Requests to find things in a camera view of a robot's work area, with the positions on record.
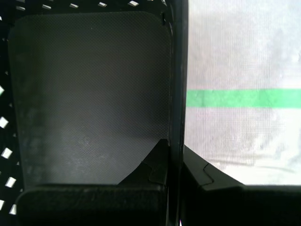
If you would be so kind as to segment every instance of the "white light through holes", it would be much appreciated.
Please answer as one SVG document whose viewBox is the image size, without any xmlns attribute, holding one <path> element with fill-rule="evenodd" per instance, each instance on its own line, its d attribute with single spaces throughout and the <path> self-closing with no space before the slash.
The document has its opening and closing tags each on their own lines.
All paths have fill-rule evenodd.
<svg viewBox="0 0 301 226">
<path fill-rule="evenodd" d="M 72 7 L 72 8 L 78 8 L 79 6 L 71 3 L 70 7 Z"/>
<path fill-rule="evenodd" d="M 5 186 L 6 187 L 13 187 L 14 184 L 15 184 L 15 182 L 16 182 L 16 179 L 14 179 L 12 177 L 9 177 L 8 180 L 7 180 L 7 182 L 6 182 L 6 184 L 5 184 Z"/>
<path fill-rule="evenodd" d="M 17 9 L 17 10 L 20 10 L 20 11 L 25 11 L 25 8 L 24 8 L 24 7 L 21 7 L 21 6 L 16 6 L 16 9 Z"/>
<path fill-rule="evenodd" d="M 47 5 L 42 5 L 42 8 L 44 8 L 44 9 L 51 9 L 51 7 L 47 6 Z"/>
<path fill-rule="evenodd" d="M 2 152 L 1 156 L 3 158 L 8 159 L 10 157 L 10 155 L 12 154 L 12 151 L 9 150 L 8 148 L 5 148 L 4 151 Z"/>
<path fill-rule="evenodd" d="M 3 92 L 4 92 L 4 88 L 2 88 L 2 86 L 0 86 L 0 96 Z"/>
<path fill-rule="evenodd" d="M 3 204 L 4 204 L 4 201 L 0 200 L 0 210 L 2 209 Z"/>
<path fill-rule="evenodd" d="M 16 204 L 14 204 L 14 205 L 11 207 L 11 209 L 10 209 L 10 211 L 9 211 L 9 214 L 11 214 L 11 215 L 16 215 L 16 214 L 17 214 L 17 206 L 16 206 Z"/>
<path fill-rule="evenodd" d="M 133 7 L 136 7 L 136 6 L 139 5 L 139 3 L 138 3 L 138 2 L 135 2 L 135 1 L 130 1 L 128 4 L 129 4 L 130 6 L 133 6 Z"/>
<path fill-rule="evenodd" d="M 5 128 L 7 124 L 8 124 L 8 121 L 4 117 L 1 117 L 0 118 L 0 127 Z"/>
<path fill-rule="evenodd" d="M 107 6 L 107 4 L 105 4 L 105 3 L 103 3 L 103 2 L 99 2 L 99 3 L 98 3 L 98 6 L 101 6 L 101 7 L 106 7 L 106 6 Z"/>
</svg>

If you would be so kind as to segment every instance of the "dark textured surface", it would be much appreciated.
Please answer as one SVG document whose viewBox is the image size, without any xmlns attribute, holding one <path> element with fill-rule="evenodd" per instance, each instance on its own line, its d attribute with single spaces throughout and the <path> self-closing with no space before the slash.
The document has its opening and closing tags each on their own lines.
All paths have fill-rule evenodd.
<svg viewBox="0 0 301 226">
<path fill-rule="evenodd" d="M 170 55 L 148 13 L 18 20 L 9 57 L 25 186 L 132 172 L 168 136 Z"/>
<path fill-rule="evenodd" d="M 164 226 L 167 189 L 148 186 L 38 186 L 21 195 L 23 226 Z"/>
</svg>

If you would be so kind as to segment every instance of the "green tape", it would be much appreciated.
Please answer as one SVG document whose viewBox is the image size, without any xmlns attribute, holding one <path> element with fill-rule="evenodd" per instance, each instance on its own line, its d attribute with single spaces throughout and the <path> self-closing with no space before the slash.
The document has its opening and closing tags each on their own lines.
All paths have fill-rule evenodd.
<svg viewBox="0 0 301 226">
<path fill-rule="evenodd" d="M 188 90 L 186 106 L 301 108 L 301 89 Z"/>
</svg>

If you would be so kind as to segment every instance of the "perforated black plastic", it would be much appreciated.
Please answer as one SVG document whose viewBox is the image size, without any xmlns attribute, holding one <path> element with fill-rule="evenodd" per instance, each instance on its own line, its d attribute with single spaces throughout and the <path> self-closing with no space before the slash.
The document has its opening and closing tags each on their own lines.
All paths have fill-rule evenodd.
<svg viewBox="0 0 301 226">
<path fill-rule="evenodd" d="M 116 184 L 167 138 L 166 11 L 163 0 L 0 0 L 1 226 L 15 223 L 22 174 L 26 188 Z"/>
</svg>

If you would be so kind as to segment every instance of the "black plastic panel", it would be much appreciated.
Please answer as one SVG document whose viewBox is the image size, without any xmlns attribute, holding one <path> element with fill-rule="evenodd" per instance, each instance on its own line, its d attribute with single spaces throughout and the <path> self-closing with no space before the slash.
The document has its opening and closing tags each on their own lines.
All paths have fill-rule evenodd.
<svg viewBox="0 0 301 226">
<path fill-rule="evenodd" d="M 168 137 L 171 37 L 158 17 L 27 16 L 8 49 L 25 187 L 117 184 Z"/>
</svg>

